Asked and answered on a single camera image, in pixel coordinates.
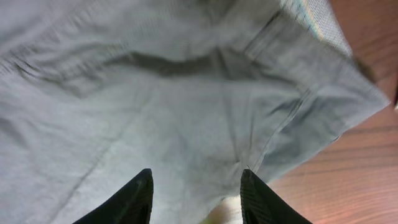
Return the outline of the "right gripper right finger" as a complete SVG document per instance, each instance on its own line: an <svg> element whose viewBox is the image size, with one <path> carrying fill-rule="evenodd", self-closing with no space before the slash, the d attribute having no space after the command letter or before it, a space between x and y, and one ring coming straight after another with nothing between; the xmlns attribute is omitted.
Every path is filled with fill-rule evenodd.
<svg viewBox="0 0 398 224"><path fill-rule="evenodd" d="M312 224L249 169L241 176L240 199L244 224Z"/></svg>

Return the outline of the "grey shorts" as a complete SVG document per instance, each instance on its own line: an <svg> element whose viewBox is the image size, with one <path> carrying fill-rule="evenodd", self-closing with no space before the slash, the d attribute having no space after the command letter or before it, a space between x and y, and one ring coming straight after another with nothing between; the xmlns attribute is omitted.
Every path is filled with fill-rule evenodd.
<svg viewBox="0 0 398 224"><path fill-rule="evenodd" d="M278 1L1 2L1 222L71 223L142 169L198 223L389 101Z"/></svg>

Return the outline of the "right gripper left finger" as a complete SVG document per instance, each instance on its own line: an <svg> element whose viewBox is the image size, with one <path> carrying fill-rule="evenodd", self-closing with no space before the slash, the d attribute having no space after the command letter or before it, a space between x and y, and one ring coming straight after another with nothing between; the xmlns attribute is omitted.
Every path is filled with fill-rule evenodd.
<svg viewBox="0 0 398 224"><path fill-rule="evenodd" d="M149 224L154 182L143 169L107 201L73 224Z"/></svg>

